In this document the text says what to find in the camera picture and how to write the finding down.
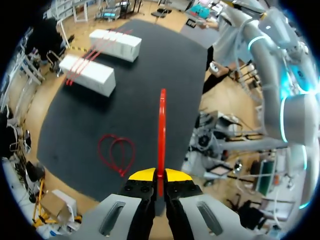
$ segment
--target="black rubber mat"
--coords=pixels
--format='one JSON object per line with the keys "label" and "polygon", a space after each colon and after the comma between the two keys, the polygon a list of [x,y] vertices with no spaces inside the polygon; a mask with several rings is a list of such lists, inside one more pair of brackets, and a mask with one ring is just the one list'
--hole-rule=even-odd
{"label": "black rubber mat", "polygon": [[[142,38],[130,63],[101,54],[94,61],[114,68],[116,87],[109,98],[76,83],[62,85],[43,122],[37,157],[77,191],[102,201],[117,193],[130,174],[157,166],[160,91],[167,92],[165,167],[180,170],[198,114],[207,49],[156,24],[132,20],[121,27]],[[105,134],[129,138],[135,160],[125,177],[99,158]],[[109,144],[102,144],[109,158]],[[131,149],[125,146],[125,152]],[[120,147],[114,148],[120,165]]]}

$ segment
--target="wire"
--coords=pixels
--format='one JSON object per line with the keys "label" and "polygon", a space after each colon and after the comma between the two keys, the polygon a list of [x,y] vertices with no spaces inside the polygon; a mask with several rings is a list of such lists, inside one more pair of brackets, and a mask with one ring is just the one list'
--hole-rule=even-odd
{"label": "wire", "polygon": [[17,204],[21,203],[21,202],[25,199],[27,193],[28,193],[28,191],[25,191],[23,197],[22,197],[19,201],[17,201],[16,203],[17,203]]}
{"label": "wire", "polygon": [[277,175],[285,175],[287,174],[286,171],[282,171],[282,172],[277,172],[277,173],[266,173],[266,174],[249,174],[249,175],[244,175],[244,176],[237,176],[237,178],[235,179],[235,186],[237,189],[239,189],[242,193],[247,194],[246,191],[244,191],[240,186],[239,186],[239,178],[258,178],[258,177],[271,177],[274,176],[275,174]]}
{"label": "wire", "polygon": [[250,18],[250,19],[247,19],[246,21],[244,21],[244,22],[241,24],[241,26],[240,26],[240,28],[239,28],[239,31],[237,32],[236,37],[235,37],[233,55],[234,55],[236,70],[237,70],[237,72],[239,72],[239,75],[240,75],[240,77],[239,77],[239,83],[241,84],[242,89],[243,89],[254,101],[256,101],[256,102],[258,102],[258,103],[261,103],[262,100],[251,93],[250,89],[246,86],[246,83],[245,83],[245,81],[243,80],[244,75],[243,75],[243,73],[241,72],[241,68],[240,68],[239,60],[238,60],[238,59],[239,59],[239,58],[238,58],[238,53],[237,53],[237,51],[238,51],[238,45],[239,45],[240,40],[241,40],[241,34],[242,34],[245,26],[246,26],[248,23],[250,23],[250,22],[252,22],[252,21],[254,21],[254,20],[256,20],[256,19]]}
{"label": "wire", "polygon": [[[109,147],[109,158],[110,158],[110,162],[107,161],[107,159],[103,156],[102,151],[101,151],[101,143],[107,139],[107,138],[113,138],[113,141]],[[122,142],[127,142],[129,143],[131,149],[132,149],[132,155],[131,155],[131,159],[129,164],[127,165],[127,167],[125,168],[125,148]],[[121,153],[122,153],[122,158],[121,158],[121,165],[120,167],[118,167],[115,163],[115,159],[112,155],[112,149],[113,147],[117,144],[120,143],[121,146]],[[135,157],[136,157],[136,148],[134,143],[126,138],[126,137],[117,137],[114,134],[105,134],[102,136],[102,138],[99,140],[98,142],[98,156],[101,159],[101,161],[107,165],[107,167],[109,167],[110,169],[118,172],[120,174],[121,177],[124,177],[125,174],[128,172],[128,170],[130,169],[130,167],[132,166],[132,164],[134,163]]]}
{"label": "wire", "polygon": [[275,223],[277,224],[277,226],[278,226],[279,228],[281,228],[280,222],[279,222],[279,220],[278,220],[277,213],[276,213],[276,211],[277,211],[277,200],[278,200],[279,190],[280,190],[280,188],[278,187],[278,189],[276,190],[276,193],[275,193],[274,200],[273,200],[273,201],[274,201],[274,206],[273,206],[273,218],[274,218]]}

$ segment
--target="white box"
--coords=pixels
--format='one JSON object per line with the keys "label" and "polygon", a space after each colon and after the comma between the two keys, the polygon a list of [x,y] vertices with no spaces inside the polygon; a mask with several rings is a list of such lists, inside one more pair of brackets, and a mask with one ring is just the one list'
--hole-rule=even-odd
{"label": "white box", "polygon": [[104,96],[109,97],[116,87],[115,71],[112,67],[71,54],[64,57],[59,67],[68,79]]}
{"label": "white box", "polygon": [[96,29],[89,35],[91,49],[133,62],[139,55],[141,38],[121,32]]}

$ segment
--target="robotic arm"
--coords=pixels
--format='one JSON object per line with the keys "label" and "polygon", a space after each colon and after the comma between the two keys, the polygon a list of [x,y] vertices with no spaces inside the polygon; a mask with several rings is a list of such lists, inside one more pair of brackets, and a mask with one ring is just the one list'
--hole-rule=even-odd
{"label": "robotic arm", "polygon": [[319,73],[308,49],[276,8],[258,1],[227,1],[230,18],[253,56],[262,83],[263,133],[288,144],[288,171],[306,171],[300,208],[308,205],[319,177]]}
{"label": "robotic arm", "polygon": [[[166,169],[166,216],[175,240],[272,240],[240,224],[239,215],[203,194],[192,178]],[[83,216],[80,229],[56,240],[147,240],[155,217],[157,170],[131,175],[118,194],[111,194]]]}

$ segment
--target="cardboard box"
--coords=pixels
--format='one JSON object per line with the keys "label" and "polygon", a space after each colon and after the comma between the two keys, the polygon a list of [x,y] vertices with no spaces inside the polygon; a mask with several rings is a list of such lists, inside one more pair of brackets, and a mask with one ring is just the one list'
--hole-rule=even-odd
{"label": "cardboard box", "polygon": [[106,97],[109,97],[116,87],[115,71],[112,67],[71,54],[64,57],[59,67],[66,73],[67,79]]}
{"label": "cardboard box", "polygon": [[122,32],[96,29],[89,35],[96,52],[134,62],[140,52],[142,39]]}
{"label": "cardboard box", "polygon": [[48,192],[40,201],[44,211],[54,220],[66,224],[70,218],[67,203],[52,192]]}

